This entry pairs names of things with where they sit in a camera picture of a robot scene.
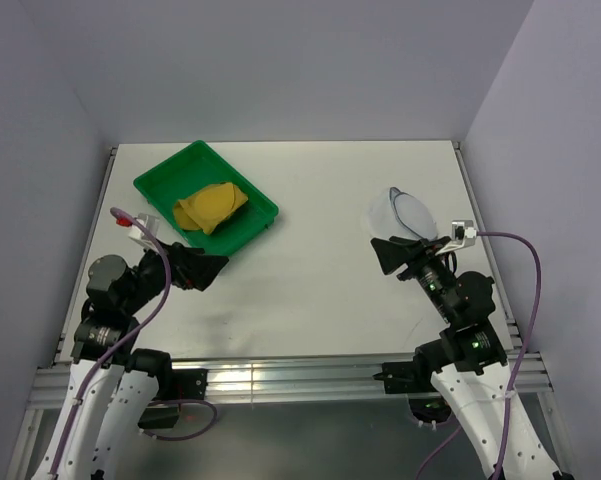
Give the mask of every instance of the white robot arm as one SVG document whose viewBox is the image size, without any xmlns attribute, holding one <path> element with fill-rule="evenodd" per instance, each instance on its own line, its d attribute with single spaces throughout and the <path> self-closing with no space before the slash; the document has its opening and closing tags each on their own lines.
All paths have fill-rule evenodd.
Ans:
<svg viewBox="0 0 601 480">
<path fill-rule="evenodd" d="M 132 231 L 137 237 L 132 238 L 145 248 L 150 240 L 160 252 L 145 250 L 133 268 L 117 255 L 99 258 L 89 267 L 88 300 L 74 334 L 67 395 L 33 480 L 115 477 L 121 449 L 137 431 L 149 403 L 156 396 L 169 400 L 159 393 L 172 380 L 167 353 L 132 352 L 137 334 L 157 310 L 143 324 L 133 315 L 167 285 L 205 290 L 229 261 L 179 243 L 161 244 L 146 228 L 152 221 L 149 216 L 139 222 L 124 215 L 118 216 L 120 225 L 140 225 L 142 233 L 149 235 L 145 238 Z"/>
<path fill-rule="evenodd" d="M 485 477 L 495 473 L 506 424 L 497 480 L 572 480 L 547 454 L 515 389 L 508 391 L 511 367 L 488 319 L 495 311 L 493 280 L 478 272 L 456 278 L 441 261 L 473 245 L 476 236 L 473 222 L 457 221 L 451 238 L 371 241 L 385 275 L 406 265 L 398 279 L 416 279 L 448 324 L 439 340 L 416 349 L 412 362 L 385 363 L 374 378 L 384 382 L 386 393 L 439 392 L 469 437 Z"/>
</svg>

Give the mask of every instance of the cable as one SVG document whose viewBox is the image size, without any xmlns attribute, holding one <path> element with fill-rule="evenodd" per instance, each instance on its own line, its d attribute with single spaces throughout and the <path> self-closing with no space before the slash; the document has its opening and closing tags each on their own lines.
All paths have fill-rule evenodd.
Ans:
<svg viewBox="0 0 601 480">
<path fill-rule="evenodd" d="M 144 431 L 145 435 L 150 436 L 151 438 L 155 438 L 156 440 L 163 440 L 165 442 L 182 442 L 184 440 L 191 440 L 192 438 L 199 437 L 203 433 L 208 432 L 211 427 L 213 427 L 218 420 L 218 409 L 212 403 L 207 402 L 206 400 L 194 400 L 194 399 L 180 399 L 180 400 L 156 400 L 155 402 L 151 402 L 149 404 L 150 407 L 155 407 L 156 405 L 183 405 L 183 404 L 194 404 L 194 405 L 204 405 L 205 407 L 209 407 L 213 416 L 209 423 L 207 423 L 203 428 L 198 430 L 197 432 L 190 433 L 188 435 L 183 435 L 181 437 L 165 437 L 163 435 L 158 435 L 157 433 Z"/>
<path fill-rule="evenodd" d="M 82 381 L 82 383 L 80 384 L 80 387 L 78 388 L 78 391 L 77 391 L 75 399 L 74 399 L 75 401 L 74 401 L 73 405 L 71 406 L 71 409 L 69 410 L 69 414 L 67 415 L 67 421 L 64 424 L 64 428 L 62 429 L 62 434 L 60 435 L 60 440 L 58 442 L 58 449 L 56 450 L 56 454 L 53 457 L 53 462 L 51 463 L 51 469 L 49 470 L 49 474 L 52 476 L 57 475 L 57 473 L 58 473 L 58 467 L 60 466 L 60 460 L 62 459 L 62 454 L 64 453 L 64 449 L 67 446 L 67 441 L 69 439 L 69 434 L 71 433 L 71 428 L 73 427 L 73 423 L 75 422 L 76 415 L 78 414 L 78 409 L 80 408 L 80 406 L 82 404 L 82 400 L 84 398 L 84 393 L 87 390 L 87 387 L 89 386 L 89 382 L 91 381 L 93 376 L 96 374 L 96 372 L 100 369 L 100 367 L 102 367 L 102 365 L 109 358 L 111 358 L 111 356 L 120 347 L 122 347 L 122 345 L 124 345 L 126 342 L 128 342 L 132 338 L 135 338 L 140 333 L 140 330 L 142 330 L 144 327 L 146 327 L 149 324 L 149 322 L 151 322 L 156 317 L 158 312 L 160 312 L 160 310 L 164 306 L 165 302 L 167 301 L 167 297 L 169 296 L 169 288 L 171 287 L 171 267 L 169 266 L 169 258 L 167 257 L 167 252 L 164 251 L 164 248 L 162 248 L 162 245 L 160 245 L 160 242 L 158 241 L 158 239 L 156 237 L 154 237 L 153 234 L 147 228 L 145 228 L 144 225 L 142 225 L 140 222 L 138 222 L 135 218 L 133 218 L 127 212 L 120 210 L 119 208 L 115 208 L 115 207 L 111 208 L 110 212 L 111 212 L 111 215 L 113 215 L 115 218 L 124 218 L 124 219 L 130 221 L 133 225 L 138 227 L 140 229 L 140 231 L 142 233 L 144 233 L 149 240 L 151 240 L 151 243 L 153 243 L 155 245 L 156 250 L 158 251 L 158 254 L 160 255 L 160 258 L 162 258 L 162 263 L 164 264 L 164 273 L 165 273 L 164 291 L 162 293 L 162 298 L 160 298 L 160 302 L 158 303 L 158 305 L 156 305 L 156 308 L 154 308 L 153 311 L 147 316 L 147 318 L 142 323 L 140 323 L 136 328 L 134 328 L 129 333 L 127 333 L 124 337 L 122 337 L 120 340 L 118 340 L 118 342 L 116 342 L 111 348 L 109 348 L 98 360 L 96 360 L 96 362 L 93 364 L 91 369 L 85 375 L 84 380 Z"/>
<path fill-rule="evenodd" d="M 522 341 L 522 347 L 520 348 L 520 353 L 518 353 L 518 358 L 516 358 L 516 362 L 511 369 L 511 377 L 509 377 L 509 383 L 507 384 L 506 394 L 513 391 L 516 377 L 518 376 L 518 372 L 520 371 L 520 366 L 522 365 L 522 361 L 524 360 L 524 355 L 527 353 L 527 349 L 529 348 L 529 342 L 531 341 L 531 335 L 533 333 L 533 327 L 536 323 L 536 316 L 538 314 L 538 306 L 540 304 L 540 290 L 542 287 L 542 268 L 540 266 L 540 257 L 538 256 L 538 252 L 531 245 L 531 242 L 522 238 L 519 235 L 515 235 L 513 233 L 505 233 L 505 232 L 478 232 L 478 236 L 480 237 L 505 237 L 512 238 L 514 240 L 518 240 L 519 242 L 524 243 L 529 250 L 531 250 L 531 254 L 533 255 L 533 261 L 536 265 L 536 296 L 533 300 L 533 308 L 531 309 L 531 317 L 529 319 L 529 327 L 527 329 L 527 334 Z M 509 420 L 511 418 L 511 397 L 505 394 L 504 399 L 504 427 L 502 429 L 502 440 L 500 442 L 500 452 L 498 453 L 498 462 L 496 463 L 495 470 L 491 478 L 499 479 L 500 473 L 502 472 L 502 464 L 504 463 L 504 456 L 507 451 L 507 440 L 509 439 Z"/>
<path fill-rule="evenodd" d="M 406 230 L 408 230 L 409 232 L 414 234 L 416 237 L 418 237 L 418 239 L 420 239 L 420 240 L 425 239 L 425 237 L 423 237 L 418 232 L 416 232 L 413 228 L 411 228 L 409 225 L 404 223 L 402 221 L 402 219 L 400 218 L 400 215 L 398 214 L 398 207 L 396 207 L 396 200 L 401 195 L 406 195 L 407 197 L 415 198 L 415 197 L 413 197 L 413 195 L 409 195 L 407 192 L 403 192 L 402 190 L 400 190 L 397 187 L 391 187 L 389 189 L 389 202 L 391 203 L 391 209 L 393 210 L 393 216 L 395 217 L 396 222 L 398 222 L 402 226 L 402 228 L 405 228 Z"/>
<path fill-rule="evenodd" d="M 458 271 L 458 257 L 456 256 L 456 252 L 445 253 L 442 255 L 442 258 L 444 260 L 444 266 L 447 267 L 447 270 L 455 274 Z"/>
<path fill-rule="evenodd" d="M 427 458 L 424 459 L 424 462 L 422 462 L 422 464 L 420 464 L 420 468 L 418 468 L 418 471 L 416 472 L 415 480 L 418 480 L 418 478 L 420 478 L 420 475 L 422 475 L 422 472 L 424 472 L 424 469 L 427 467 L 427 465 L 429 465 L 429 462 L 431 462 L 431 460 L 433 460 L 433 458 L 436 455 L 438 455 L 442 450 L 444 450 L 444 447 L 449 445 L 451 443 L 451 440 L 456 438 L 456 436 L 458 436 L 458 434 L 460 433 L 461 430 L 462 430 L 462 426 L 458 425 L 458 428 L 456 428 L 453 431 L 453 433 L 451 435 L 449 435 L 447 437 L 447 439 L 440 444 L 440 446 L 438 448 L 436 448 L 433 452 L 431 452 L 429 454 L 429 456 Z"/>
</svg>

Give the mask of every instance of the black bracket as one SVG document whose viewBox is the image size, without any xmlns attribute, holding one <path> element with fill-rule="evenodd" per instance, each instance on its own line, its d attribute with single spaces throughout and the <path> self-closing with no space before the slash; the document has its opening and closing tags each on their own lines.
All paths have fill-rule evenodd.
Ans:
<svg viewBox="0 0 601 480">
<path fill-rule="evenodd" d="M 174 370 L 171 386 L 161 400 L 177 400 L 188 398 L 194 400 L 204 400 L 207 391 L 206 368 L 195 368 L 185 370 Z"/>
<path fill-rule="evenodd" d="M 553 478 L 555 480 L 575 480 L 573 475 L 564 472 L 553 472 Z"/>
<path fill-rule="evenodd" d="M 207 391 L 207 374 L 205 368 L 173 370 L 169 386 L 158 395 L 158 400 L 193 399 L 204 400 Z M 138 422 L 144 430 L 173 428 L 180 418 L 178 407 L 147 408 Z"/>
<path fill-rule="evenodd" d="M 387 395 L 436 391 L 431 383 L 419 375 L 419 369 L 414 362 L 383 363 L 382 372 L 376 373 L 373 379 L 384 382 L 384 393 Z"/>
</svg>

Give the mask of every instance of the folded yellow cloth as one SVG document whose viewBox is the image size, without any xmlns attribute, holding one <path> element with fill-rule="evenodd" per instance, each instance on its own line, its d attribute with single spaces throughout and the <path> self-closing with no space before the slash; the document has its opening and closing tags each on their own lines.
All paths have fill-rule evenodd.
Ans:
<svg viewBox="0 0 601 480">
<path fill-rule="evenodd" d="M 200 230 L 211 235 L 215 228 L 242 205 L 247 196 L 233 183 L 207 185 L 173 206 L 173 216 L 183 230 Z"/>
</svg>

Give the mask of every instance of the gray wall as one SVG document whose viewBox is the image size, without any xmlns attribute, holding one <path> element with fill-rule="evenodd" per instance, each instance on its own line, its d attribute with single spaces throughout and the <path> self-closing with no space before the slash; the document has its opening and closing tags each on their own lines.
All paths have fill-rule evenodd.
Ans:
<svg viewBox="0 0 601 480">
<path fill-rule="evenodd" d="M 116 142 L 464 138 L 531 0 L 22 0 Z"/>
<path fill-rule="evenodd" d="M 57 344 L 105 158 L 21 5 L 0 0 L 0 478 Z"/>
<path fill-rule="evenodd" d="M 536 0 L 464 151 L 490 229 L 520 232 L 544 267 L 537 342 L 582 478 L 601 478 L 601 0 Z M 518 318 L 524 247 L 495 242 Z"/>
</svg>

